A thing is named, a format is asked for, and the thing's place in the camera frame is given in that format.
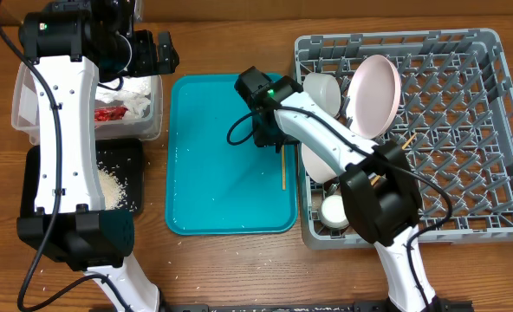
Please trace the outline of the grey bowl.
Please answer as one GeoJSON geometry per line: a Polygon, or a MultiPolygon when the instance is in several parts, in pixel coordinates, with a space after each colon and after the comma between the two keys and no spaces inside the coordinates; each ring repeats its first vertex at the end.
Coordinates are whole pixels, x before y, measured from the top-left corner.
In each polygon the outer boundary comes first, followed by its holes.
{"type": "Polygon", "coordinates": [[[310,73],[303,81],[303,89],[313,101],[330,116],[335,117],[341,106],[341,91],[332,75],[310,73]]]}

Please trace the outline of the small pink bowl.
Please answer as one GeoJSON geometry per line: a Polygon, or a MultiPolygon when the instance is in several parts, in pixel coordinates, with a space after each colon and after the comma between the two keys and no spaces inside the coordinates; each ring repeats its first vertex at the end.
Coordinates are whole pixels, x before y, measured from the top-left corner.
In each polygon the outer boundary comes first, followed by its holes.
{"type": "Polygon", "coordinates": [[[332,168],[309,147],[302,144],[301,148],[302,163],[308,176],[314,180],[314,182],[323,184],[337,176],[332,168]]]}

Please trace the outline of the white cup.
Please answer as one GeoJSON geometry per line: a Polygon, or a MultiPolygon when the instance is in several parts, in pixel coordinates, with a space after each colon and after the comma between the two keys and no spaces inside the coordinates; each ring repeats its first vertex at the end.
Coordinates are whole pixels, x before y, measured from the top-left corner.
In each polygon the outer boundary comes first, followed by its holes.
{"type": "Polygon", "coordinates": [[[341,195],[324,198],[318,215],[322,224],[330,229],[340,230],[349,226],[341,195]]]}

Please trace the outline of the large pink plate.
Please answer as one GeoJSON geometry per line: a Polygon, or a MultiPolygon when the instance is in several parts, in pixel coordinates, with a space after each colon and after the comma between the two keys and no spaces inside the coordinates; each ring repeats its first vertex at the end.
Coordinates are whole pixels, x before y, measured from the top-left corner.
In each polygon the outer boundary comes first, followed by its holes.
{"type": "Polygon", "coordinates": [[[356,69],[347,96],[349,129],[365,139],[381,136],[392,125],[401,96],[401,79],[392,62],[372,55],[356,69]]]}

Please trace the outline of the wooden chopstick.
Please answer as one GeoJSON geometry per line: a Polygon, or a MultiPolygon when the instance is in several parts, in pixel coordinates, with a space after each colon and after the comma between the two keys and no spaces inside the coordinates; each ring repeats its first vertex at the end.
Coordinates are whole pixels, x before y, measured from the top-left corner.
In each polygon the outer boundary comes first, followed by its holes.
{"type": "Polygon", "coordinates": [[[282,161],[282,190],[287,189],[287,176],[286,176],[286,155],[285,146],[281,147],[281,161],[282,161]]]}
{"type": "MultiPolygon", "coordinates": [[[[402,146],[401,146],[401,149],[404,150],[406,149],[411,143],[412,141],[416,138],[417,136],[417,133],[414,133],[402,146]]],[[[380,175],[376,175],[373,179],[371,179],[371,185],[374,186],[380,179],[382,179],[383,176],[380,176],[380,175]]]]}

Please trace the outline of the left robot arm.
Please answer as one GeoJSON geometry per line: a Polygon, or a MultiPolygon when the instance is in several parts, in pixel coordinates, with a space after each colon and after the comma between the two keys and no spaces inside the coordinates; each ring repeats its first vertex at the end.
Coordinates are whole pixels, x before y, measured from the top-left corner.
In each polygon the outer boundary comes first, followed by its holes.
{"type": "Polygon", "coordinates": [[[37,257],[94,281],[119,311],[166,311],[162,291],[133,255],[133,216],[105,205],[96,162],[98,85],[167,75],[171,37],[137,30],[136,1],[54,1],[25,16],[9,47],[33,75],[40,124],[36,197],[16,221],[37,257]]]}

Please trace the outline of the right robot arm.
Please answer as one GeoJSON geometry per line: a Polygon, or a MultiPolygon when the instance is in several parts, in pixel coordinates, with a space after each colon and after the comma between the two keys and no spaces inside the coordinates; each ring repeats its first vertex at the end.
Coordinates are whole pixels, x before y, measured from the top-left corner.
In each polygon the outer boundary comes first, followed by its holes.
{"type": "Polygon", "coordinates": [[[427,280],[418,247],[423,182],[405,151],[393,141],[382,145],[352,133],[321,109],[289,76],[273,81],[251,67],[234,88],[247,104],[250,138],[256,146],[281,148],[294,141],[306,145],[334,172],[348,224],[377,250],[388,282],[389,311],[443,311],[445,305],[427,280]]]}

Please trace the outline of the grey dishwasher rack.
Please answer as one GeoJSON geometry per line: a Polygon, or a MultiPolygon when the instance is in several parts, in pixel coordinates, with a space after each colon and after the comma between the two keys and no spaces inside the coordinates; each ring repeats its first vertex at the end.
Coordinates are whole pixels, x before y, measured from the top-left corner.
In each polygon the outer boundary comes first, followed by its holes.
{"type": "Polygon", "coordinates": [[[447,29],[306,35],[296,39],[295,78],[329,74],[346,93],[356,69],[371,55],[397,68],[401,98],[383,140],[403,145],[411,167],[429,185],[423,197],[424,243],[513,241],[513,82],[503,45],[492,29],[447,29]]]}

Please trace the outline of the crumpled white tissue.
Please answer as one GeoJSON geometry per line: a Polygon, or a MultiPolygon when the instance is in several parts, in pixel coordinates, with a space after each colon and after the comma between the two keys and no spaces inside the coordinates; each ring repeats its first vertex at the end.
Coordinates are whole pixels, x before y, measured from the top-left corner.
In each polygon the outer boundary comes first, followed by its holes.
{"type": "Polygon", "coordinates": [[[116,79],[103,83],[96,89],[95,99],[99,103],[125,107],[126,119],[140,119],[150,106],[151,92],[151,77],[125,77],[122,80],[116,79]]]}

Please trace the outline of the clear plastic bin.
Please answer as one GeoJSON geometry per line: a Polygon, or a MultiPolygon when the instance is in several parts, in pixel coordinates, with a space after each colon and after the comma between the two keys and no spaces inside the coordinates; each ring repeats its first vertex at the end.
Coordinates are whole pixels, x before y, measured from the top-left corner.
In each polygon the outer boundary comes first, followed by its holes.
{"type": "MultiPolygon", "coordinates": [[[[140,140],[154,140],[159,137],[163,114],[162,80],[158,75],[152,78],[152,92],[150,106],[140,119],[112,120],[95,122],[95,138],[109,140],[118,138],[138,138],[140,140]]],[[[94,107],[119,107],[99,103],[95,100],[94,107]]],[[[11,125],[18,131],[29,136],[29,142],[37,145],[40,142],[38,100],[34,79],[29,69],[24,65],[19,67],[14,87],[11,125]]]]}

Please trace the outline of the red wrapper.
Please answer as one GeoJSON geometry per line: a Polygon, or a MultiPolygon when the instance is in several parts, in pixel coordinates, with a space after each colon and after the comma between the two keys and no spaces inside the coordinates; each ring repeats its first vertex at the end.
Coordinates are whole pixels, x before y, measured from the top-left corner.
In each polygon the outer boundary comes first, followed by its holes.
{"type": "Polygon", "coordinates": [[[94,120],[97,122],[106,122],[112,120],[122,120],[128,112],[127,107],[99,107],[94,110],[94,120]]]}

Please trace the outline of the teal plastic tray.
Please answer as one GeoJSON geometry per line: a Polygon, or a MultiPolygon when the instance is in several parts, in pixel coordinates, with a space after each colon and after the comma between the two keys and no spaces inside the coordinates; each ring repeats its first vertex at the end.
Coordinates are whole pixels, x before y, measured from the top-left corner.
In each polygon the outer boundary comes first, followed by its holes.
{"type": "Polygon", "coordinates": [[[252,141],[234,123],[249,109],[234,88],[237,75],[187,75],[172,88],[165,220],[182,236],[279,233],[298,216],[296,151],[287,146],[287,189],[281,154],[252,141]]]}

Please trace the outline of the black tray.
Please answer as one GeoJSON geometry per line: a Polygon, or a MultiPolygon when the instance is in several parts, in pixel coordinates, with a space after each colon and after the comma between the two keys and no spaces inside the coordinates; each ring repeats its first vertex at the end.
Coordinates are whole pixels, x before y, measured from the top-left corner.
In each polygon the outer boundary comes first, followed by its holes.
{"type": "MultiPolygon", "coordinates": [[[[99,169],[112,172],[125,186],[126,199],[116,210],[130,211],[134,216],[143,211],[145,154],[138,139],[97,140],[96,164],[99,169]]],[[[40,171],[40,147],[29,149],[24,171],[20,216],[30,217],[35,207],[40,171]]]]}

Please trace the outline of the pile of rice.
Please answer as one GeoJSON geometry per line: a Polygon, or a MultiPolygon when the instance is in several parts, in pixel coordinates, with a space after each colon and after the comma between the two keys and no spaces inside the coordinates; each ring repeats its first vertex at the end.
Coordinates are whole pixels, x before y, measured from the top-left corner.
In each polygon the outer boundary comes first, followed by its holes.
{"type": "Polygon", "coordinates": [[[98,176],[105,199],[106,209],[120,209],[126,199],[125,186],[112,172],[109,172],[106,169],[99,169],[98,176]]]}

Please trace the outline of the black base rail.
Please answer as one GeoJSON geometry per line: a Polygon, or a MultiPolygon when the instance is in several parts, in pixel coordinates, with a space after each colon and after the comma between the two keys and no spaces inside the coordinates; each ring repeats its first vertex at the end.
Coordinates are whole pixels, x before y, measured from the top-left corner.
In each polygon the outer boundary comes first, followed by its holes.
{"type": "MultiPolygon", "coordinates": [[[[349,304],[329,305],[292,305],[292,306],[222,306],[209,307],[204,304],[174,305],[160,311],[173,312],[387,312],[398,311],[389,301],[358,301],[349,304]]],[[[438,299],[429,311],[437,312],[473,312],[472,302],[452,302],[438,299]]]]}

